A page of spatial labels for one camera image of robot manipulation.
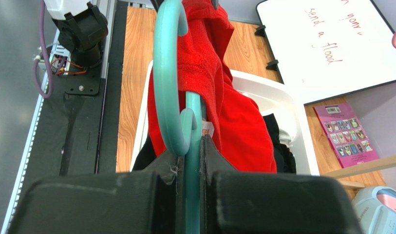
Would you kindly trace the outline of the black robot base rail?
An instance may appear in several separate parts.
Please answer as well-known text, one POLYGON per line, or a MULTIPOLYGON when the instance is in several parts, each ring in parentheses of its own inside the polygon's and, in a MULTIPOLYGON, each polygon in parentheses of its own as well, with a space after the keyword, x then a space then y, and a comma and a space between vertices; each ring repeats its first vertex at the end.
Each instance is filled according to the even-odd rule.
POLYGON ((55 77, 54 94, 37 99, 2 234, 36 180, 115 171, 128 7, 126 1, 108 1, 102 63, 80 76, 55 77))

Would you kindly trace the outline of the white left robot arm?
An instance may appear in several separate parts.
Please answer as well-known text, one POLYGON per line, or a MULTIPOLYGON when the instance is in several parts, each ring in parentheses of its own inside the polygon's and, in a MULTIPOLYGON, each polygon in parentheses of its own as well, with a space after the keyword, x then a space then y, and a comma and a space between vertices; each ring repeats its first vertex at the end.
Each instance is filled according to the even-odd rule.
POLYGON ((93 67, 101 62, 100 45, 109 33, 106 17, 91 0, 43 0, 59 30, 58 42, 71 54, 73 63, 93 67))

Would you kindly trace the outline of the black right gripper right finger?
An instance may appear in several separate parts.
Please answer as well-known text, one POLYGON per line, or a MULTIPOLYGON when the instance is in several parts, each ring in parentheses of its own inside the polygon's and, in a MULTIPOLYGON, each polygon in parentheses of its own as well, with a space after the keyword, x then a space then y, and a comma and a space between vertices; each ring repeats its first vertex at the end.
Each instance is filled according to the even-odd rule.
POLYGON ((335 179, 240 172, 201 138, 203 234, 359 234, 359 221, 335 179))

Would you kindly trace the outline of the red t shirt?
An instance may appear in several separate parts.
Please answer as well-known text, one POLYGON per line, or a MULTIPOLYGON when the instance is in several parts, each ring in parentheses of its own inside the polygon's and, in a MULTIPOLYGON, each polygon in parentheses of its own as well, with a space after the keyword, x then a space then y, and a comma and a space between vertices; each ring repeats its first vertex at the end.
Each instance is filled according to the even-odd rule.
POLYGON ((189 31, 178 41, 180 106, 187 91, 197 92, 224 158, 240 171, 276 173, 273 143, 259 108, 233 87, 224 62, 234 31, 226 11, 208 0, 185 0, 183 6, 189 31))

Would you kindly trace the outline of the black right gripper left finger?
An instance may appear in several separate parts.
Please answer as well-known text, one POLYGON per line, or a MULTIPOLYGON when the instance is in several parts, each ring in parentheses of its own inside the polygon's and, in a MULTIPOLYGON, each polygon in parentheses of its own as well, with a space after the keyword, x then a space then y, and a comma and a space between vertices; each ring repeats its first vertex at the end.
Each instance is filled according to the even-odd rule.
POLYGON ((10 234, 177 234, 184 160, 169 152, 130 173, 56 176, 30 186, 10 234))

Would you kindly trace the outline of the teal plastic hanger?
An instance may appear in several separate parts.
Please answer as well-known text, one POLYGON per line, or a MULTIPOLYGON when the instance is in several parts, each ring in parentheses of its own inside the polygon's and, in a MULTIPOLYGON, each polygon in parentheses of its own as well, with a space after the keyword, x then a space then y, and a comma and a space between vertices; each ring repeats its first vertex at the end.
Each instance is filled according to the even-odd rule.
POLYGON ((153 43, 153 87, 160 132, 166 148, 184 157, 186 180, 186 233, 200 228, 201 97, 186 92, 186 107, 180 110, 178 95, 177 42, 188 32, 180 0, 165 0, 157 12, 153 43))

